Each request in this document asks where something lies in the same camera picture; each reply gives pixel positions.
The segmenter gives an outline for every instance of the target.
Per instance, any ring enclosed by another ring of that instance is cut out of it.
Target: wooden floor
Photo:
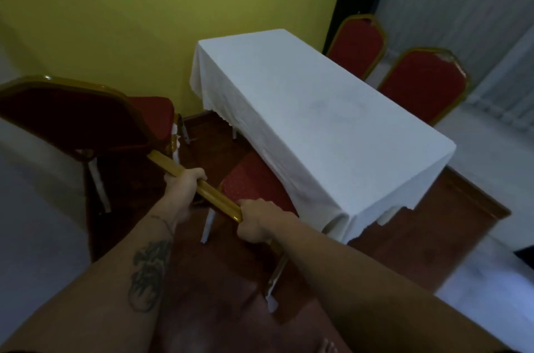
[[[217,186],[250,151],[241,137],[210,114],[186,122],[191,145],[181,146],[186,167],[203,167]],[[99,159],[112,213],[98,215],[89,193],[88,225],[97,259],[128,233],[163,193],[162,172],[143,155]],[[199,240],[206,207],[176,231],[152,351],[312,352],[322,337],[348,351],[303,277],[288,265],[268,313],[261,291],[276,262],[263,246],[236,236],[217,216],[206,245]],[[442,174],[415,211],[401,210],[385,226],[368,227],[350,245],[430,291],[436,290],[496,219]]]

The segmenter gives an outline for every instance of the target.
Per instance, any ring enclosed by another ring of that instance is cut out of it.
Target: red chair back
[[[128,98],[109,87],[45,76],[0,86],[0,117],[63,152],[148,146],[155,141]]]
[[[353,15],[340,25],[326,56],[364,80],[385,53],[385,33],[371,14]]]
[[[468,76],[452,52],[414,48],[401,55],[378,91],[434,125],[464,98],[467,86]]]

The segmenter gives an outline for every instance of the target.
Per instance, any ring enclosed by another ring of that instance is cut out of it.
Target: yellow wall
[[[322,48],[336,0],[0,0],[0,40],[24,73],[170,97],[189,115],[199,39],[285,28]]]

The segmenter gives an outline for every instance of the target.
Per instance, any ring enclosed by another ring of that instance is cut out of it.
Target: table
[[[199,41],[190,84],[261,155],[300,219],[343,243],[414,208],[456,148],[285,30]]]

